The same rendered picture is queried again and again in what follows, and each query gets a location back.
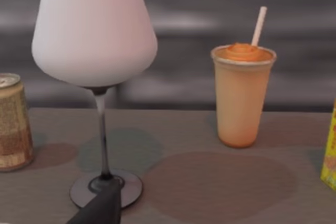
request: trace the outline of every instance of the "table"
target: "table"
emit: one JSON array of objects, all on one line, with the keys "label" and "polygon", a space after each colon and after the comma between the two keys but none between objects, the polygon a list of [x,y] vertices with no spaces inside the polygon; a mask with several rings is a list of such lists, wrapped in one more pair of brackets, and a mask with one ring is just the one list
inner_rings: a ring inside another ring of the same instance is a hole
[{"label": "table", "polygon": [[[0,222],[64,224],[71,184],[99,170],[91,109],[30,109],[35,161],[0,174]],[[108,110],[111,165],[145,190],[123,224],[332,224],[336,193],[319,179],[329,113],[263,114],[257,143],[224,146],[213,111]]]}]

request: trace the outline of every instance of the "blurred background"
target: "blurred background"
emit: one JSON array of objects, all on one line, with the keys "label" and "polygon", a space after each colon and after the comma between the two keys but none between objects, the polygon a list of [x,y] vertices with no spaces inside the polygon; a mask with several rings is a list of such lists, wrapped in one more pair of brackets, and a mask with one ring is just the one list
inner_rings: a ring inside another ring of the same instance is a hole
[{"label": "blurred background", "polygon": [[[336,0],[145,0],[159,40],[154,64],[110,91],[110,108],[215,109],[209,51],[250,42],[278,53],[265,110],[331,111],[336,91]],[[0,0],[0,72],[21,75],[30,106],[86,108],[93,98],[35,65],[30,44],[39,0]]]}]

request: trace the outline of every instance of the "wine glass bowl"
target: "wine glass bowl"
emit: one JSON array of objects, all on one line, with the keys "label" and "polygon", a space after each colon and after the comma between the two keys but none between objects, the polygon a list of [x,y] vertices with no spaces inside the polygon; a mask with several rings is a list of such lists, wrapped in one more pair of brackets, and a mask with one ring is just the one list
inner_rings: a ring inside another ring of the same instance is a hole
[{"label": "wine glass bowl", "polygon": [[149,67],[156,52],[157,39],[144,0],[40,1],[32,43],[35,63],[55,79],[90,89],[98,108],[102,169],[72,186],[70,197],[78,207],[113,179],[122,185],[122,207],[140,197],[138,176],[109,168],[104,98],[110,87]]}]

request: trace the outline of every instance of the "brown can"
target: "brown can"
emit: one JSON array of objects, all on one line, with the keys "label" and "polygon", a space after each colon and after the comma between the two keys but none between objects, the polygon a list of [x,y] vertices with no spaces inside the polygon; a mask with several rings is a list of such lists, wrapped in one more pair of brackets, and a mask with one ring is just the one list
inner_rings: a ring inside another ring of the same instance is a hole
[{"label": "brown can", "polygon": [[33,160],[25,91],[20,76],[0,73],[0,172],[9,172]]}]

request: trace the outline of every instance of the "wine glass stem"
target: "wine glass stem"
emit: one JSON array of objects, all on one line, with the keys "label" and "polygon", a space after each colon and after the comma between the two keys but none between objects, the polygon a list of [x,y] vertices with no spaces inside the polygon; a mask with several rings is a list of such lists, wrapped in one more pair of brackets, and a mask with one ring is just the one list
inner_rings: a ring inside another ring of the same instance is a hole
[{"label": "wine glass stem", "polygon": [[111,179],[113,176],[109,168],[108,152],[107,152],[107,140],[106,140],[106,129],[105,129],[105,93],[95,94],[94,98],[96,100],[98,115],[99,115],[99,129],[100,129],[100,141],[101,141],[101,178]]}]

